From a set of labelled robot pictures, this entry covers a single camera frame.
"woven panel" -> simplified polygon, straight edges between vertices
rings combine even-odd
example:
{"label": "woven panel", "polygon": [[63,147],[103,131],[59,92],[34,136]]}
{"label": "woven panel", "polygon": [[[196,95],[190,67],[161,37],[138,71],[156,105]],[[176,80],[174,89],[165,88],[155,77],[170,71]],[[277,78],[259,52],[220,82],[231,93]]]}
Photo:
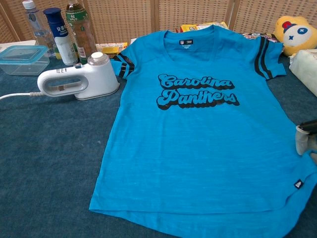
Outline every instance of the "woven panel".
{"label": "woven panel", "polygon": [[0,32],[0,43],[15,42],[14,37],[6,25],[2,15],[0,15]]}
{"label": "woven panel", "polygon": [[[12,16],[14,19],[11,19],[14,26],[20,28],[24,40],[33,40],[34,36],[32,29],[25,17],[25,9],[22,5],[22,0],[4,0],[8,5]],[[34,0],[36,7],[43,11],[49,7],[59,7],[62,10],[62,16],[65,20],[65,10],[67,6],[67,0]]]}
{"label": "woven panel", "polygon": [[317,27],[317,0],[240,0],[233,30],[272,33],[284,15],[303,16]]}
{"label": "woven panel", "polygon": [[229,0],[160,0],[159,29],[175,30],[183,24],[225,20]]}
{"label": "woven panel", "polygon": [[94,0],[88,5],[96,43],[130,42],[151,32],[150,0]]}

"black sleeve stripe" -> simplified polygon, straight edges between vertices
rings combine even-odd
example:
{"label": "black sleeve stripe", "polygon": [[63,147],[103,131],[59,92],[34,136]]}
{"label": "black sleeve stripe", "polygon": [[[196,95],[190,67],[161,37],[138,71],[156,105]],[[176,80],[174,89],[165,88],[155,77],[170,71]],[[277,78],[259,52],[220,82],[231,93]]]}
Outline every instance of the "black sleeve stripe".
{"label": "black sleeve stripe", "polygon": [[117,56],[113,57],[112,59],[115,61],[122,62],[121,71],[119,74],[120,77],[124,77],[127,64],[129,65],[129,72],[127,73],[126,77],[129,76],[129,74],[134,71],[134,68],[135,68],[134,63],[127,56],[124,56],[123,54],[119,53]]}
{"label": "black sleeve stripe", "polygon": [[118,56],[114,56],[112,59],[113,59],[114,61],[121,61]]}
{"label": "black sleeve stripe", "polygon": [[268,78],[272,79],[273,78],[272,73],[271,73],[270,70],[267,69],[267,67],[265,65],[265,60],[264,60],[265,54],[266,54],[266,50],[268,48],[268,44],[269,44],[269,40],[266,39],[265,40],[265,46],[264,46],[263,54],[262,54],[262,57],[261,57],[261,67],[267,73]]}
{"label": "black sleeve stripe", "polygon": [[133,71],[134,71],[134,65],[129,66],[129,72],[128,72],[127,76],[129,76],[129,74],[132,73]]}
{"label": "black sleeve stripe", "polygon": [[124,59],[124,61],[126,61],[127,64],[129,65],[129,73],[128,73],[128,75],[129,75],[130,73],[132,73],[134,71],[134,63],[127,56],[124,56],[121,53],[119,53],[119,56],[122,57]]}
{"label": "black sleeve stripe", "polygon": [[261,75],[262,77],[266,78],[264,76],[264,74],[260,71],[260,67],[259,67],[259,60],[260,60],[260,56],[261,56],[261,53],[262,53],[262,49],[263,49],[263,45],[264,45],[264,41],[265,41],[265,38],[264,37],[260,37],[261,38],[261,42],[260,42],[260,48],[259,48],[259,52],[256,56],[256,59],[254,61],[254,68],[256,70],[256,72]]}
{"label": "black sleeve stripe", "polygon": [[121,56],[129,65],[133,64],[133,62],[127,57],[127,56],[124,56],[123,54],[119,53],[119,56]]}
{"label": "black sleeve stripe", "polygon": [[126,64],[126,63],[122,63],[122,65],[121,65],[121,71],[120,71],[120,73],[119,73],[119,77],[121,77],[121,78],[124,77],[126,68],[127,68],[127,64]]}

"water bottle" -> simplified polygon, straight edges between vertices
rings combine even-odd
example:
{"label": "water bottle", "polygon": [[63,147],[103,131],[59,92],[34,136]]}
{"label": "water bottle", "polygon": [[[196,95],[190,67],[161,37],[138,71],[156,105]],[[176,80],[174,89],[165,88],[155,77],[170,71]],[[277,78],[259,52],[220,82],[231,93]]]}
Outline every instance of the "water bottle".
{"label": "water bottle", "polygon": [[60,8],[52,7],[44,10],[49,26],[53,33],[56,46],[65,65],[74,65],[78,62],[73,43],[68,35],[65,22],[61,17]]}
{"label": "water bottle", "polygon": [[29,21],[34,36],[38,45],[47,46],[49,57],[54,57],[54,48],[56,47],[54,38],[47,27],[44,25],[43,14],[37,10],[35,3],[32,0],[22,2],[26,9],[26,17]]}

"blue bottle cap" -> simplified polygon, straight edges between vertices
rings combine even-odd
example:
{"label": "blue bottle cap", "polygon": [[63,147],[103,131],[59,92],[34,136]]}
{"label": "blue bottle cap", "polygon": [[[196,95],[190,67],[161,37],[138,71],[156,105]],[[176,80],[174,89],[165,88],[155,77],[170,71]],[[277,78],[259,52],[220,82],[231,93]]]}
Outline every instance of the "blue bottle cap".
{"label": "blue bottle cap", "polygon": [[48,19],[48,23],[59,23],[64,22],[63,18],[61,17],[60,8],[58,7],[51,7],[47,8],[43,11]]}

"blue lid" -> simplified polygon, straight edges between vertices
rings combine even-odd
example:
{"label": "blue lid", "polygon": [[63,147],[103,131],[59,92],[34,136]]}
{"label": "blue lid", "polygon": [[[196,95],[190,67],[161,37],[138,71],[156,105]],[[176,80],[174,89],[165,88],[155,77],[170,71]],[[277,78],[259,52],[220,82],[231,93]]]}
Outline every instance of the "blue lid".
{"label": "blue lid", "polygon": [[47,51],[46,46],[10,46],[0,53],[0,64],[33,64]]}
{"label": "blue lid", "polygon": [[47,8],[43,11],[43,13],[46,15],[49,23],[64,22],[61,17],[60,8],[58,7]]}

